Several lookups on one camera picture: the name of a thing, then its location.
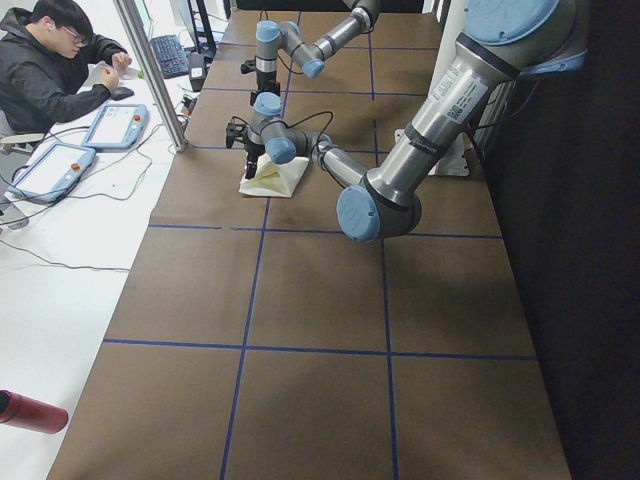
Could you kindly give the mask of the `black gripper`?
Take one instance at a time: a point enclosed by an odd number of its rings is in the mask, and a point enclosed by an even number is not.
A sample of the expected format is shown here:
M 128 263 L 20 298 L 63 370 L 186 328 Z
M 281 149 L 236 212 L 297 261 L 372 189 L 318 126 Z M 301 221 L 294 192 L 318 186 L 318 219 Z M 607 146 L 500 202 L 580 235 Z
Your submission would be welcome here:
M 246 130 L 243 139 L 247 154 L 244 178 L 251 180 L 256 175 L 259 157 L 265 154 L 265 144 L 261 136 L 253 130 Z
M 257 87 L 255 95 L 259 95 L 261 93 L 273 93 L 276 96 L 280 96 L 280 82 L 277 79 L 276 71 L 263 72 L 257 70 L 256 81 Z

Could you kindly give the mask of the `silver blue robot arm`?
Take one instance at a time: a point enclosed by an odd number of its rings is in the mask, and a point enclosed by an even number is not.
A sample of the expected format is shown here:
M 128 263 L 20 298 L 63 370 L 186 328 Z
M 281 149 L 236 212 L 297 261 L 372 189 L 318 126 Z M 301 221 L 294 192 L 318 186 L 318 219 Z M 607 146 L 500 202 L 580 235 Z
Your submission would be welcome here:
M 421 218 L 415 191 L 472 117 L 501 84 L 545 78 L 582 67 L 587 52 L 587 1 L 467 1 L 455 56 L 381 166 L 367 169 L 321 132 L 298 130 L 282 118 L 271 91 L 279 54 L 288 54 L 309 78 L 353 38 L 375 25 L 378 1 L 350 1 L 349 16 L 312 44 L 294 22 L 264 20 L 256 26 L 256 55 L 244 73 L 257 75 L 253 115 L 245 125 L 228 124 L 226 145 L 241 143 L 247 178 L 266 154 L 277 165 L 297 156 L 316 162 L 343 186 L 337 218 L 343 233 L 359 242 L 402 236 Z
M 308 43 L 303 40 L 300 27 L 293 21 L 260 20 L 256 25 L 256 53 L 253 60 L 241 65 L 241 73 L 256 73 L 257 89 L 251 92 L 250 104 L 264 93 L 281 93 L 277 80 L 277 62 L 284 51 L 303 75 L 316 78 L 326 61 L 354 38 L 369 33 L 381 13 L 381 1 L 344 1 L 349 15 L 333 29 Z

